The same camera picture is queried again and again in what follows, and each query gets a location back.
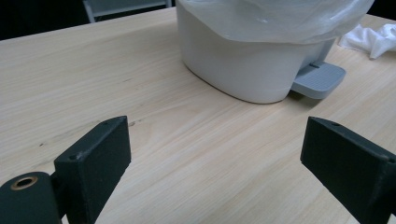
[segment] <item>light wood grain surface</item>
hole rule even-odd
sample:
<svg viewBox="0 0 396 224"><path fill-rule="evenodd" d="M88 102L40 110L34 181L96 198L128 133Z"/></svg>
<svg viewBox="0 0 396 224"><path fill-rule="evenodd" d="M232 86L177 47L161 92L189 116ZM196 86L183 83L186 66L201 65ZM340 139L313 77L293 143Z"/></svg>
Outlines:
<svg viewBox="0 0 396 224"><path fill-rule="evenodd" d="M365 16L363 25L386 21ZM336 45L346 69L315 101L254 105L182 63L175 9L0 42L0 184L127 115L133 161L97 223L356 223L300 163L308 116L396 153L396 53Z"/></svg>

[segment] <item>white cloth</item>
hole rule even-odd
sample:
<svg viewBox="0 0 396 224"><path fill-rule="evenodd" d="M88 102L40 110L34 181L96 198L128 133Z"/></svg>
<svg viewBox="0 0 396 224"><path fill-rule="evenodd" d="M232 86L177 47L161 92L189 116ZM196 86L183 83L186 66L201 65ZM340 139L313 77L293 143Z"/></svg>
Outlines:
<svg viewBox="0 0 396 224"><path fill-rule="evenodd" d="M343 35L338 43L347 49L369 52L371 59L376 59L384 52L396 51L396 24L385 24L377 31L358 25Z"/></svg>

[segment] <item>screw hole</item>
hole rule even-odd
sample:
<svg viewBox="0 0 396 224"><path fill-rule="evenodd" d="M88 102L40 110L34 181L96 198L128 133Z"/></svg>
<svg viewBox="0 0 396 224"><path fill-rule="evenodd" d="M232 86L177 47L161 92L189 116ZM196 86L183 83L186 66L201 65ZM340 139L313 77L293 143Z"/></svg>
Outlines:
<svg viewBox="0 0 396 224"><path fill-rule="evenodd" d="M70 161L75 161L77 158L78 158L77 155L71 155L71 156L69 156L69 160L70 160Z"/></svg>
<svg viewBox="0 0 396 224"><path fill-rule="evenodd" d="M13 190L20 190L20 189L27 189L31 187L35 182L37 182L37 176L27 176L15 181L11 185L11 189Z"/></svg>

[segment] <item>white plastic bag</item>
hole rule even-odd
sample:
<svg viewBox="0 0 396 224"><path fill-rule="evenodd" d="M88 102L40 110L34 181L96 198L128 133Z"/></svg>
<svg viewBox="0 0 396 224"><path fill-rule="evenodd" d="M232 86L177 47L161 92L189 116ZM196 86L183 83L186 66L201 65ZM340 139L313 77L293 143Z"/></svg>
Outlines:
<svg viewBox="0 0 396 224"><path fill-rule="evenodd" d="M311 44L353 29L374 0L179 0L218 35L242 42Z"/></svg>

